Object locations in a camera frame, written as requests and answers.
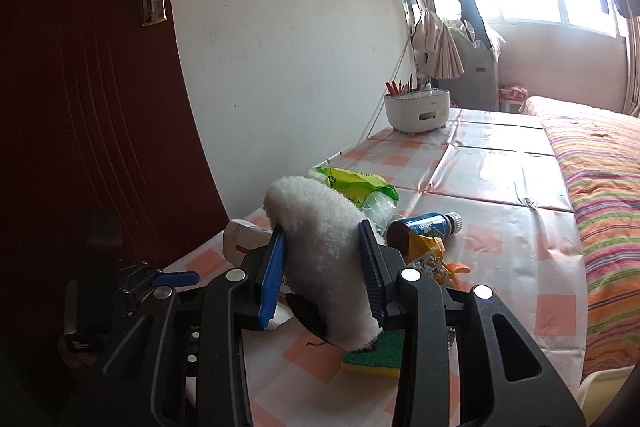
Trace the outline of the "white round pen holder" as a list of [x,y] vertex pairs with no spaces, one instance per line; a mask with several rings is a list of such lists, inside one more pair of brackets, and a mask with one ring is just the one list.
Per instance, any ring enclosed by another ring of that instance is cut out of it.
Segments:
[[385,114],[394,130],[415,135],[445,127],[450,109],[447,90],[416,90],[395,80],[387,81],[385,88]]

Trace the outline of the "cream plastic trash bin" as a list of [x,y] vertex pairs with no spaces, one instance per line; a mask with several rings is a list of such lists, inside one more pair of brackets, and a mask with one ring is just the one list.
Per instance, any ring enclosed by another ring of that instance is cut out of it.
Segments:
[[632,366],[603,369],[591,373],[584,379],[578,388],[576,400],[585,416],[587,426],[611,404],[633,369]]

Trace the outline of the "white fluffy cloth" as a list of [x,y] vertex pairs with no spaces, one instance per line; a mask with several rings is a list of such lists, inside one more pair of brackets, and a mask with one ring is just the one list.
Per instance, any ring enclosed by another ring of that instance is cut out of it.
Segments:
[[358,225],[366,217],[342,194],[314,179],[284,176],[264,197],[270,225],[285,236],[286,303],[316,337],[345,351],[380,335],[362,274]]

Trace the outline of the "black hanging garment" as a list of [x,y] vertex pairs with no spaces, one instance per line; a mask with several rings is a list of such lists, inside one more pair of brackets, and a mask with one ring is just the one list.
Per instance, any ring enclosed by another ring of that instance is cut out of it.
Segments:
[[475,0],[458,0],[461,6],[461,19],[469,23],[474,29],[476,40],[480,40],[488,50],[491,49],[491,42],[486,31],[483,17],[477,7]]

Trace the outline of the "orange peel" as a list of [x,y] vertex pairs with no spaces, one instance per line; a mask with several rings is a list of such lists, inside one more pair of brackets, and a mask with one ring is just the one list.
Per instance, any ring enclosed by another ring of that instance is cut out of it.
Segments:
[[469,267],[469,265],[465,265],[464,263],[461,263],[461,262],[443,263],[442,269],[440,269],[440,276],[442,277],[442,285],[459,289],[460,282],[458,280],[458,276],[460,274],[469,274],[470,272],[471,272],[471,268]]

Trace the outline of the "green yellow sponge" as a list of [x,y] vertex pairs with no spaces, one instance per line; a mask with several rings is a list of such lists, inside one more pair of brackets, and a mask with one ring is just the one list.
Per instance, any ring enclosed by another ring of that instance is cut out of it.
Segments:
[[346,352],[341,363],[342,369],[364,375],[397,378],[403,343],[403,331],[382,332],[369,348]]

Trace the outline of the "blue label brown bottle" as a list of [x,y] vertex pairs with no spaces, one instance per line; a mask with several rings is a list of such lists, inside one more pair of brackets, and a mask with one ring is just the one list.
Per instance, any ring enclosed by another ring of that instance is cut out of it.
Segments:
[[386,230],[386,241],[390,247],[406,248],[410,232],[426,237],[444,239],[459,233],[462,227],[463,221],[459,213],[428,212],[420,216],[390,222]]

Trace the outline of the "left pink curtain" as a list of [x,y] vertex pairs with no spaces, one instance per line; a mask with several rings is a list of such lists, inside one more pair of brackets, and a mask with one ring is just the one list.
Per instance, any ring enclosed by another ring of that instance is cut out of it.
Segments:
[[419,21],[413,31],[413,49],[426,54],[425,75],[442,80],[464,74],[461,57],[448,26],[436,13],[435,0],[416,0]]

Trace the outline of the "grey air cooler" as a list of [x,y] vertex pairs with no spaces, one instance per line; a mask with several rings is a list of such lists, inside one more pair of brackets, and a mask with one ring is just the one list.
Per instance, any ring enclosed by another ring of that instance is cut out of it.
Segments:
[[447,20],[447,25],[461,58],[463,74],[439,80],[439,87],[449,91],[451,102],[457,107],[495,112],[499,108],[500,42],[475,39],[473,29],[458,20]]

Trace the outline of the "white medicine box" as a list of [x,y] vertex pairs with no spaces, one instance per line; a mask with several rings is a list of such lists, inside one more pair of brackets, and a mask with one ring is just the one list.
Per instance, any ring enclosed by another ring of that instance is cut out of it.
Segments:
[[224,229],[222,252],[227,261],[235,267],[242,265],[244,257],[253,249],[269,243],[271,231],[243,220],[230,220]]

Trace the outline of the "striped bed sheet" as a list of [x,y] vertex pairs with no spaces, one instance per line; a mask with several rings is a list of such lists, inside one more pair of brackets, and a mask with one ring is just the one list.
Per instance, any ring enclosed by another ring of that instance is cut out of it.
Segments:
[[582,375],[639,361],[639,119],[531,96],[574,210],[587,282]]

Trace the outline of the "right pink curtain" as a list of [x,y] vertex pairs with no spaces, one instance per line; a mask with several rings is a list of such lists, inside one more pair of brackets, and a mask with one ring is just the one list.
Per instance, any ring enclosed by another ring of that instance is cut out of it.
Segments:
[[627,82],[623,113],[634,118],[640,112],[639,17],[627,20]]

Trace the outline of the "yellow snack wrapper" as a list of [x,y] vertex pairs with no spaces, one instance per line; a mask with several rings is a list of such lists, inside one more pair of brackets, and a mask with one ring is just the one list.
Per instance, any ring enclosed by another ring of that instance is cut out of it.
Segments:
[[445,262],[445,245],[439,237],[424,236],[410,231],[405,262],[409,268],[428,275],[440,286],[460,288],[454,265]]

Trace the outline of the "red wooden door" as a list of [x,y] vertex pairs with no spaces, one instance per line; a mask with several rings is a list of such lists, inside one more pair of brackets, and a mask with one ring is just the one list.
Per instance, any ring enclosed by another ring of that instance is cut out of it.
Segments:
[[142,0],[1,0],[1,272],[50,277],[89,241],[164,267],[228,217],[171,18]]

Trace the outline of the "green plastic bag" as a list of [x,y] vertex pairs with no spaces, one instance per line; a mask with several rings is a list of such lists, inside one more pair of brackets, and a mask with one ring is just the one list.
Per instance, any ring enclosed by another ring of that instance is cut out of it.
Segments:
[[316,167],[308,176],[349,199],[371,222],[378,234],[397,216],[400,196],[392,184],[377,174],[336,167]]

